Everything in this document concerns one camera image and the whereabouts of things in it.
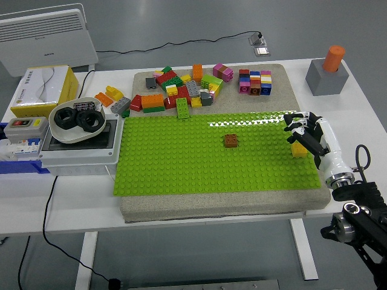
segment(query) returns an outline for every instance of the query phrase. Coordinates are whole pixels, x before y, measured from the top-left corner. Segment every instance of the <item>gray block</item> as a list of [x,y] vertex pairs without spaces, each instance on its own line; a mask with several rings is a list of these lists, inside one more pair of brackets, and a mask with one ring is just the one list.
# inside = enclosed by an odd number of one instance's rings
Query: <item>gray block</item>
[[121,115],[131,105],[131,99],[122,97],[117,103],[111,106],[110,110],[113,114]]
[[191,80],[189,82],[186,82],[186,87],[188,90],[188,94],[191,98],[198,98],[200,97],[199,89],[196,85],[196,82],[194,80]]
[[350,76],[340,63],[336,72],[327,72],[322,68],[325,59],[313,59],[310,63],[306,81],[313,95],[340,94]]

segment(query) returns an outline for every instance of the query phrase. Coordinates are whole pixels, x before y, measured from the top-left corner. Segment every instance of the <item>green lego brick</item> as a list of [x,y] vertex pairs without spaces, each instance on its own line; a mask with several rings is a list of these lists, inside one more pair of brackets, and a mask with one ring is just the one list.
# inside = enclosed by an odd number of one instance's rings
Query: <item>green lego brick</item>
[[143,109],[144,113],[154,113],[154,112],[162,112],[162,111],[165,111],[165,107],[164,106],[153,107],[153,108],[144,108]]
[[214,83],[220,87],[220,90],[223,88],[223,80],[211,76],[210,74],[205,74],[203,78],[201,79],[200,85],[203,89],[208,89],[210,83]]
[[176,99],[177,117],[179,119],[189,118],[188,103],[186,98]]
[[130,116],[130,114],[131,114],[131,111],[130,110],[126,110],[126,111],[122,112],[121,117],[128,118]]
[[[291,154],[284,113],[126,118],[114,194],[319,188],[313,156]],[[226,134],[237,134],[238,147],[224,147]]]
[[169,72],[169,71],[172,71],[172,68],[171,68],[170,66],[166,66],[166,67],[163,68],[161,71],[162,71],[163,73],[167,73],[167,72]]

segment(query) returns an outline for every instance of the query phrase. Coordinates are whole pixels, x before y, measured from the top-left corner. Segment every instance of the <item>yellow lego brick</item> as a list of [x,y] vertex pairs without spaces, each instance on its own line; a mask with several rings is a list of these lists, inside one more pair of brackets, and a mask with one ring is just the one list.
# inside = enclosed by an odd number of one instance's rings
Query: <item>yellow lego brick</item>
[[122,92],[120,92],[118,89],[112,86],[106,87],[105,95],[107,95],[108,97],[111,97],[116,102],[118,102],[123,97]]
[[290,148],[294,158],[305,158],[308,155],[308,150],[298,142],[291,144]]
[[141,97],[141,105],[142,105],[143,109],[163,107],[164,106],[164,96],[163,96],[163,94],[143,95]]
[[183,83],[190,82],[191,76],[189,74],[186,74],[185,76],[180,77]]
[[166,86],[165,90],[166,90],[166,92],[168,94],[168,97],[172,97],[172,96],[178,94],[176,85]]
[[214,83],[210,83],[208,85],[208,90],[210,91],[210,94],[214,94],[214,96],[216,98],[221,91],[221,87],[214,84]]
[[201,100],[200,100],[200,98],[191,98],[191,107],[193,107],[193,108],[200,108],[201,107]]

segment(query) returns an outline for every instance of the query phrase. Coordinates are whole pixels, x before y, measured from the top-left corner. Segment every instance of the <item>pink lego brick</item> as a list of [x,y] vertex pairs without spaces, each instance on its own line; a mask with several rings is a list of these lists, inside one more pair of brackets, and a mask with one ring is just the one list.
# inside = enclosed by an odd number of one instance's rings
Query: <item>pink lego brick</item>
[[261,71],[261,75],[271,76],[272,72],[271,71]]
[[249,82],[239,82],[239,93],[248,94],[250,92],[250,83]]
[[218,63],[213,67],[212,74],[215,77],[224,80],[226,83],[231,81],[234,76],[233,70],[226,67],[225,65],[222,65],[221,63]]

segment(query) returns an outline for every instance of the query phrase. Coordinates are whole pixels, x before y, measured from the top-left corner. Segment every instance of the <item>purple lego brick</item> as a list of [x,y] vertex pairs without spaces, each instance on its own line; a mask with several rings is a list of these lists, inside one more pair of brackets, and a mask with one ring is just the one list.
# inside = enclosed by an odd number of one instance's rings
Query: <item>purple lego brick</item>
[[248,94],[250,92],[250,82],[239,82],[239,93]]

